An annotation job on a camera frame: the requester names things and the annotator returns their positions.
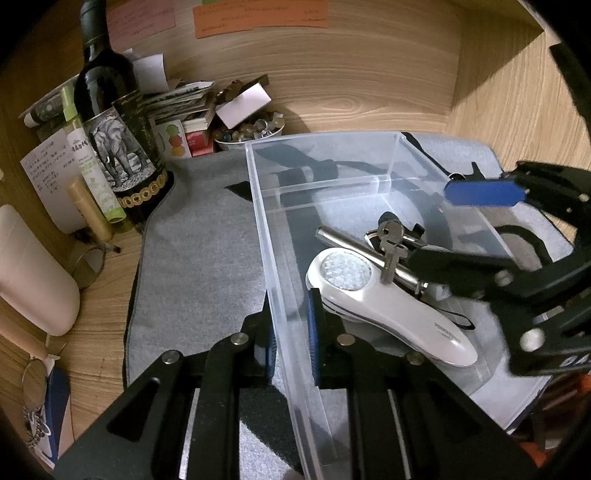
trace gold coin pattern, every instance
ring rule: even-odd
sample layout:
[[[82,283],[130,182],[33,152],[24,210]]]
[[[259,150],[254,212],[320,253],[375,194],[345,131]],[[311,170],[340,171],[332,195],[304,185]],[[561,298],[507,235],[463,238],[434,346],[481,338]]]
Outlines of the gold coin pattern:
[[[123,197],[119,199],[119,204],[123,208],[132,208],[147,202],[156,195],[168,180],[168,172],[164,170],[156,180],[152,181],[150,185],[141,189],[138,193],[132,194],[130,197]]]

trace metal chain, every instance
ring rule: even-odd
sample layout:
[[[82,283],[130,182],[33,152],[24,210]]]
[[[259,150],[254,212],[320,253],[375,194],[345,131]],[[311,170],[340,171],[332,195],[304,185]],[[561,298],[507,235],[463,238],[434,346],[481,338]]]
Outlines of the metal chain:
[[[45,435],[50,434],[49,428],[41,418],[41,410],[30,412],[23,409],[22,415],[29,435],[25,445],[27,448],[35,448]]]

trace white handheld device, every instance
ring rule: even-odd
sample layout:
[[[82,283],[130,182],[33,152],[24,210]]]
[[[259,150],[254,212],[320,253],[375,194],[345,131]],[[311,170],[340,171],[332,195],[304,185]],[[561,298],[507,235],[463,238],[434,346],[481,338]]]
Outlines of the white handheld device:
[[[306,284],[320,290],[327,307],[380,327],[430,358],[455,367],[476,362],[476,349],[451,320],[379,277],[379,268],[356,252],[328,248],[312,260]]]

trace wine bottle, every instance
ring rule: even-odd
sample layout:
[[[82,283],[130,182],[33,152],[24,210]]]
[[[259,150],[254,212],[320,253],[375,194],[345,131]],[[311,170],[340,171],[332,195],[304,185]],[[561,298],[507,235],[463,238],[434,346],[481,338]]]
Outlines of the wine bottle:
[[[80,23],[84,68],[74,87],[74,104],[119,203],[134,223],[143,223],[170,188],[164,162],[133,65],[111,49],[106,1],[85,1]]]

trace blue gripper pad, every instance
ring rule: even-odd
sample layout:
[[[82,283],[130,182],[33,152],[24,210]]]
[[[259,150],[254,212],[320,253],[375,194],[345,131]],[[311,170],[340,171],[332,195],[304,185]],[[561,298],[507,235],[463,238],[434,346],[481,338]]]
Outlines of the blue gripper pad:
[[[525,190],[512,180],[451,181],[444,192],[453,205],[512,207],[525,200]]]

